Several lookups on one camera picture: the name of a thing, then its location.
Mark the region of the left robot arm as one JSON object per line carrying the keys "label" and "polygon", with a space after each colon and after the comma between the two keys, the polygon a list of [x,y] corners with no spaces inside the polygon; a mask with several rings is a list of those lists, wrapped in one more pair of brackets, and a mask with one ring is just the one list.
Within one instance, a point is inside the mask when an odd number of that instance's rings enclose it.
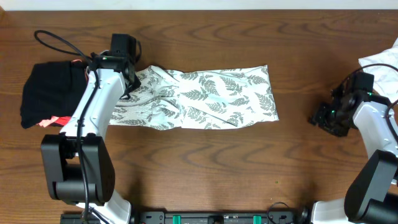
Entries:
{"label": "left robot arm", "polygon": [[72,118],[59,134],[47,134],[41,142],[50,197],[83,209],[80,216],[61,222],[139,223],[139,214],[115,190],[115,170],[104,139],[119,99],[141,84],[135,69],[141,44],[128,34],[113,34],[110,49],[87,56],[65,39],[48,35],[88,64],[88,84]]}

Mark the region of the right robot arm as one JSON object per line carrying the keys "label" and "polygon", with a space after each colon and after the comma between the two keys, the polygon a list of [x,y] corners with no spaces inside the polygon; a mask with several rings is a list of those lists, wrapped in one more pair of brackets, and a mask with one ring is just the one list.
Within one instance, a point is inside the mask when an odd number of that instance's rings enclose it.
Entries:
{"label": "right robot arm", "polygon": [[389,193],[397,183],[397,125],[392,103],[373,92],[373,82],[373,75],[354,72],[309,120],[337,137],[357,129],[368,155],[344,198],[314,203],[312,224],[397,223],[397,196]]}

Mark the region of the white fern print garment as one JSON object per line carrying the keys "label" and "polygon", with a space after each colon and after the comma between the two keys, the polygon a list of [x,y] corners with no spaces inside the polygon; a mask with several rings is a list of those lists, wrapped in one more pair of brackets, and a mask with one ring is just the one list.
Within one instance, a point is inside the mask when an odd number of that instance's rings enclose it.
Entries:
{"label": "white fern print garment", "polygon": [[118,101],[110,123],[157,130],[237,129],[277,121],[268,67],[181,72],[151,65]]}

